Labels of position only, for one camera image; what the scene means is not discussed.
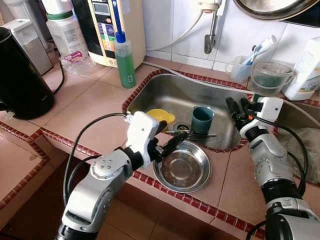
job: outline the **clear plastic cup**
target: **clear plastic cup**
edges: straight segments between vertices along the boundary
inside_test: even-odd
[[[225,72],[230,74],[230,79],[235,83],[245,83],[248,81],[251,74],[252,65],[243,65],[242,63],[247,59],[247,56],[237,56],[232,62],[225,66]]]
[[[248,88],[256,94],[274,97],[294,76],[295,71],[282,62],[260,61],[252,68]]]

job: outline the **white robotic hand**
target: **white robotic hand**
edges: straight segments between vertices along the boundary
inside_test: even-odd
[[[260,122],[265,119],[274,122],[282,103],[282,99],[276,97],[259,98],[256,103],[249,103],[243,98],[243,112],[231,97],[226,99],[241,136],[250,142],[255,179],[266,203],[266,221],[257,224],[246,240],[264,224],[266,240],[319,240],[320,220],[302,199],[304,190],[299,191],[294,182],[287,151],[268,132],[266,124]]]
[[[98,157],[89,173],[68,198],[56,240],[94,240],[104,222],[111,199],[135,170],[151,161],[161,161],[184,140],[186,133],[172,138],[164,147],[157,146],[159,122],[137,111],[126,118],[130,123],[126,148]]]

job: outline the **metal plate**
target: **metal plate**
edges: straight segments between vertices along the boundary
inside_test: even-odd
[[[311,8],[319,0],[233,0],[251,17],[265,21],[286,20]]]
[[[158,181],[169,189],[192,193],[207,183],[211,175],[211,164],[200,147],[183,141],[161,163],[154,162],[153,170]]]

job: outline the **green bottle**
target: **green bottle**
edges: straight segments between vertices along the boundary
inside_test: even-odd
[[[124,34],[121,37],[117,34],[118,33],[116,33],[116,41],[114,41],[114,53],[121,84],[122,87],[131,89],[137,84],[131,43],[130,40],[126,40],[125,37],[122,37]]]

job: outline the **sink drain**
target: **sink drain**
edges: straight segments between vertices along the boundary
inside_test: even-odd
[[[173,125],[174,131],[189,131],[191,129],[190,124],[184,121],[176,122]]]

